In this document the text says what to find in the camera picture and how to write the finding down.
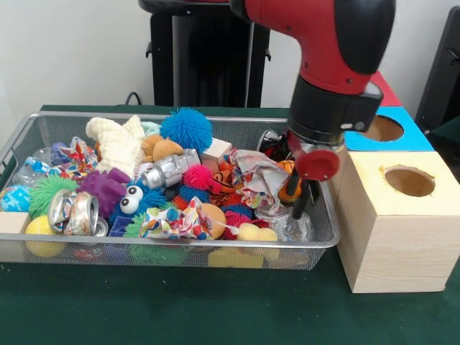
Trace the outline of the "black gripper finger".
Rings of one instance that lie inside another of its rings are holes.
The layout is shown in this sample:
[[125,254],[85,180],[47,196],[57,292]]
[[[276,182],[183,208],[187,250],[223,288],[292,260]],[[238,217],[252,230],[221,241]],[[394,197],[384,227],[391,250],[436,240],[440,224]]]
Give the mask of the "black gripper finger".
[[292,218],[293,219],[300,219],[305,211],[306,206],[311,199],[311,182],[309,180],[302,180],[301,183],[301,194],[299,198],[293,204],[293,212]]
[[286,194],[289,197],[293,197],[296,194],[296,190],[298,189],[298,183],[300,182],[300,177],[296,171],[293,171],[292,175],[290,176],[287,186],[286,186]]

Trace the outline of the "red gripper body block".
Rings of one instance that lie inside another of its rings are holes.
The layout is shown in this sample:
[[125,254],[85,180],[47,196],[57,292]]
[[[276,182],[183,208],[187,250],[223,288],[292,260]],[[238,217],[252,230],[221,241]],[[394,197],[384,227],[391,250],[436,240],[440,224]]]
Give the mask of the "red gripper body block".
[[290,130],[287,131],[287,145],[302,180],[326,181],[338,172],[340,158],[333,147],[309,144]]

